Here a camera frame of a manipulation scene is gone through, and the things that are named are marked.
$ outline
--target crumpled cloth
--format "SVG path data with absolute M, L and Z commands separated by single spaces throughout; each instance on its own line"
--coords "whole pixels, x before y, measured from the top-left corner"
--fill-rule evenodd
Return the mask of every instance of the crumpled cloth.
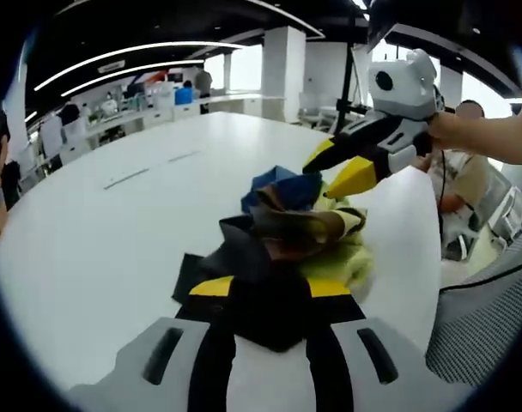
M 179 273 L 179 279 L 184 279 L 178 282 L 179 290 L 176 288 L 174 293 L 177 301 L 184 300 L 191 288 L 208 279 L 234 276 L 256 283 L 269 276 L 298 272 L 307 278 L 337 280 L 357 300 L 362 299 L 362 289 L 372 268 L 372 255 L 361 237 L 366 210 L 351 207 L 347 199 L 322 196 L 327 185 L 321 180 L 318 195 L 309 200 L 308 211 L 287 209 L 290 202 L 281 195 L 284 188 L 297 188 L 310 181 L 308 187 L 312 189 L 311 184 L 318 179 L 308 180 L 305 175 L 292 176 L 287 172 L 278 167 L 271 169 L 269 174 L 281 178 L 280 182 L 287 181 L 285 185 L 271 181 L 255 190 L 257 202 L 248 201 L 249 214 L 219 221 L 223 242 L 217 250 L 204 258 L 195 257 L 194 262 L 184 261 Z M 293 179 L 302 183 L 295 185 Z
M 356 300 L 362 300 L 367 293 L 365 287 L 373 267 L 372 253 L 363 245 L 361 236 L 367 211 L 351 208 L 346 198 L 336 200 L 323 197 L 322 193 L 326 191 L 327 187 L 324 184 L 313 211 L 330 210 L 338 213 L 350 229 L 335 244 L 328 245 L 319 253 L 303 259 L 299 270 L 308 278 L 322 277 L 339 281 L 351 291 Z
M 297 175 L 288 169 L 274 166 L 268 172 L 252 179 L 250 191 L 242 197 L 242 212 L 249 214 L 250 208 L 259 206 L 265 199 L 259 198 L 259 190 L 267 191 L 277 199 L 278 206 L 286 210 L 310 210 L 319 197 L 322 186 L 320 173 Z
M 293 209 L 298 203 L 289 201 L 289 188 L 303 193 L 304 184 L 317 181 L 317 174 L 309 181 L 310 175 L 293 176 L 286 169 L 275 167 L 262 175 L 264 178 L 270 175 L 275 181 L 255 190 L 258 201 L 249 204 L 252 225 L 248 230 L 264 246 L 270 261 L 294 263 L 305 277 L 337 280 L 361 299 L 373 267 L 372 254 L 363 245 L 361 236 L 367 211 L 351 207 L 346 198 L 324 197 L 327 185 L 321 180 L 310 210 Z M 265 181 L 259 178 L 252 181 L 252 188 Z M 299 198 L 304 201 L 307 196 Z

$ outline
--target office desk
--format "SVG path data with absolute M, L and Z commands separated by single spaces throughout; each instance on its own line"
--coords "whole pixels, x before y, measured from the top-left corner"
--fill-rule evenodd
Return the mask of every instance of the office desk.
M 205 256 L 222 242 L 218 221 L 240 212 L 252 177 L 274 165 L 300 172 L 324 139 L 211 113 L 98 148 L 31 190 L 0 238 L 0 292 L 48 376 L 68 389 L 111 371 L 119 349 L 179 309 L 171 295 L 184 253 Z M 425 351 L 440 285 L 430 179 L 406 169 L 351 201 L 368 207 L 374 255 L 361 307 Z

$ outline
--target cable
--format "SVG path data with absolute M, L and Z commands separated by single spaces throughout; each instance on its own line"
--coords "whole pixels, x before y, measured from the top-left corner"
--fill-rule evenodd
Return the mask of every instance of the cable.
M 444 150 L 441 150 L 442 154 L 442 190 L 440 191 L 440 199 L 439 199 L 439 207 L 437 208 L 437 213 L 439 215 L 439 232 L 440 232 L 440 242 L 444 240 L 444 221 L 442 219 L 442 198 L 444 197 L 444 188 L 446 185 L 446 159 L 444 157 Z
M 486 283 L 490 283 L 492 281 L 501 279 L 504 276 L 511 275 L 512 273 L 517 272 L 519 270 L 522 270 L 522 264 L 518 264 L 517 266 L 511 268 L 510 270 L 506 270 L 504 272 L 498 273 L 497 275 L 493 275 L 493 276 L 489 277 L 488 279 L 484 279 L 482 281 L 468 283 L 466 285 L 454 285 L 454 286 L 448 286 L 447 288 L 442 288 L 439 291 L 439 294 L 443 294 L 444 292 L 448 292 L 449 290 L 468 289 L 468 288 L 474 288 L 475 286 L 481 286 Z
M 353 53 L 355 51 L 355 48 L 351 47 L 350 51 L 353 54 L 353 69 L 355 70 L 355 80 L 356 80 L 355 91 L 353 92 L 353 102 L 355 102 L 355 97 L 357 97 L 356 92 L 358 91 L 358 100 L 356 100 L 356 101 L 360 101 L 360 103 L 362 103 L 362 93 L 360 90 L 360 82 L 358 79 L 358 69 L 356 68 L 356 59 L 355 59 L 355 54 Z
M 444 158 L 444 150 L 441 150 L 442 154 L 442 190 L 440 191 L 439 199 L 439 214 L 442 215 L 442 198 L 444 197 L 444 188 L 446 186 L 446 159 Z

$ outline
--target human arm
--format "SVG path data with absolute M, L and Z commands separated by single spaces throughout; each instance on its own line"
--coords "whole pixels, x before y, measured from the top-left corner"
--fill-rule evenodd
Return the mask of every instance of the human arm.
M 488 189 L 488 168 L 486 158 L 473 155 L 459 171 L 451 183 L 450 190 L 442 198 L 441 213 L 453 213 L 465 205 L 475 208 Z
M 465 206 L 465 200 L 455 193 L 450 193 L 442 197 L 442 201 L 439 202 L 441 213 L 453 213 L 460 210 Z
M 431 167 L 431 160 L 433 159 L 433 154 L 429 153 L 424 157 L 418 156 L 417 159 L 412 164 L 416 169 L 421 170 L 422 172 L 427 172 Z
M 0 176 L 2 174 L 3 166 L 5 165 L 5 161 L 7 160 L 8 153 L 8 135 L 3 135 L 0 141 L 1 151 L 0 151 Z
M 437 146 L 522 164 L 522 111 L 511 118 L 459 118 L 441 112 L 430 122 L 429 134 Z

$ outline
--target floor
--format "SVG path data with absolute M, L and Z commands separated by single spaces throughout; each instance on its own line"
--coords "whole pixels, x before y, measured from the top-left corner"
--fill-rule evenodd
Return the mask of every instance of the floor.
M 453 262 L 443 260 L 441 264 L 442 272 L 440 286 L 456 285 L 464 282 L 476 274 L 480 269 L 485 268 L 500 256 L 500 252 L 491 243 L 492 234 L 488 227 L 480 232 L 480 237 L 475 243 L 475 248 L 468 260 L 463 262 Z

